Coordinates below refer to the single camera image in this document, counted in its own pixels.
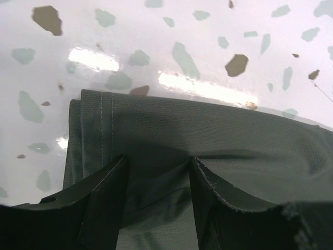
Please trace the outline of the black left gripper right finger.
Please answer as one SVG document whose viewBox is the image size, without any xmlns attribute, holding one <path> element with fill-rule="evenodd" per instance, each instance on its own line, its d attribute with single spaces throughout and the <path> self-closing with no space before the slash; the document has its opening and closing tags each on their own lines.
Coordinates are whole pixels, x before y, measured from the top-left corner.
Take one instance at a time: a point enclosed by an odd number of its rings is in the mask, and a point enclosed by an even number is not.
<svg viewBox="0 0 333 250">
<path fill-rule="evenodd" d="M 274 204 L 210 171 L 198 158 L 189 179 L 199 249 L 332 249 L 332 203 Z"/>
</svg>

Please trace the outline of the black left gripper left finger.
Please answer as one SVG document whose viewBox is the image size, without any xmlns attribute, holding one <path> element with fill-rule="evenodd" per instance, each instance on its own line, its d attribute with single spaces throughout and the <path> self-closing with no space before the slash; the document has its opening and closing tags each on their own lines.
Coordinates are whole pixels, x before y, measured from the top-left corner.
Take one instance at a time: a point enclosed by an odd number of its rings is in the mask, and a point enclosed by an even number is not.
<svg viewBox="0 0 333 250">
<path fill-rule="evenodd" d="M 118 157 L 38 204 L 1 206 L 1 249 L 115 249 L 130 166 Z"/>
</svg>

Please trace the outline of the grey t shirt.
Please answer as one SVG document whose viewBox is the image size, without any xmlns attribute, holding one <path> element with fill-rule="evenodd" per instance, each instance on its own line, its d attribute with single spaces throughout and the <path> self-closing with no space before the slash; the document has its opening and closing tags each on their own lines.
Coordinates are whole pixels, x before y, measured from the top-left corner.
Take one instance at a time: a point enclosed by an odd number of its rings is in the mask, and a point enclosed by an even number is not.
<svg viewBox="0 0 333 250">
<path fill-rule="evenodd" d="M 83 90 L 69 107 L 63 187 L 130 166 L 117 249 L 199 249 L 189 162 L 264 201 L 332 203 L 332 132 L 229 106 Z"/>
</svg>

